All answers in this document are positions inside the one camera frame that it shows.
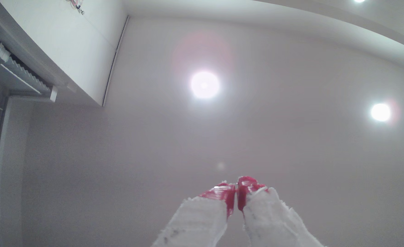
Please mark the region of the gripper finger with white foam red tip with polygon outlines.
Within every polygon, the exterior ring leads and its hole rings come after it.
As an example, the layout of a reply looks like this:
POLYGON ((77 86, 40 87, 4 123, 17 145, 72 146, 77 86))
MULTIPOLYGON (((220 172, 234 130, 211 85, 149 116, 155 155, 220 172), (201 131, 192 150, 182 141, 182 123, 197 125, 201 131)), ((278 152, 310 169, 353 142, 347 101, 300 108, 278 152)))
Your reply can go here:
POLYGON ((237 196, 251 247, 323 247, 275 188, 242 176, 238 178, 237 196))
POLYGON ((215 247, 234 211, 236 185, 220 183, 182 202, 152 247, 215 247))

